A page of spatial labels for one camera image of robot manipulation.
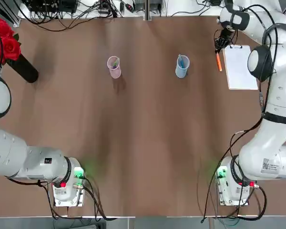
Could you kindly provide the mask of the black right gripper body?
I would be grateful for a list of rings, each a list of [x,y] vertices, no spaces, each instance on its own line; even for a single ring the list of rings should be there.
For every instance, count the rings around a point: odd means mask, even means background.
[[[224,41],[230,41],[235,35],[235,30],[230,28],[223,28],[220,33],[220,39]]]

